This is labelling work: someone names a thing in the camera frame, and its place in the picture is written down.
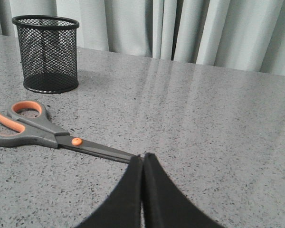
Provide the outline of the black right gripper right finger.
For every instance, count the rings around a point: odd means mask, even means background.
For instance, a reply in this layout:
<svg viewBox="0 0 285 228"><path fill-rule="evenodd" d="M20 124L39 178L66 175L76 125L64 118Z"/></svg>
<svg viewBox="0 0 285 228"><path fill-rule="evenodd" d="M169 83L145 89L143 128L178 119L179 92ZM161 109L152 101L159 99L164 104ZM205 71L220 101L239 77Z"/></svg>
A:
<svg viewBox="0 0 285 228"><path fill-rule="evenodd" d="M147 228L220 228L175 186L155 154L143 162L143 210Z"/></svg>

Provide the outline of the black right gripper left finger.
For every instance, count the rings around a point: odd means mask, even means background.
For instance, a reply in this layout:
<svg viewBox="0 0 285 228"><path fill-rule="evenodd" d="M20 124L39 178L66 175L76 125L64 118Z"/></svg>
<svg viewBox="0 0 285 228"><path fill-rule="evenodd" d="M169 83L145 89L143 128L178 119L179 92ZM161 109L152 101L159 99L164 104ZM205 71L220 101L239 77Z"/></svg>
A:
<svg viewBox="0 0 285 228"><path fill-rule="evenodd" d="M139 228L141 226L142 171L141 157L132 157L114 190L78 227Z"/></svg>

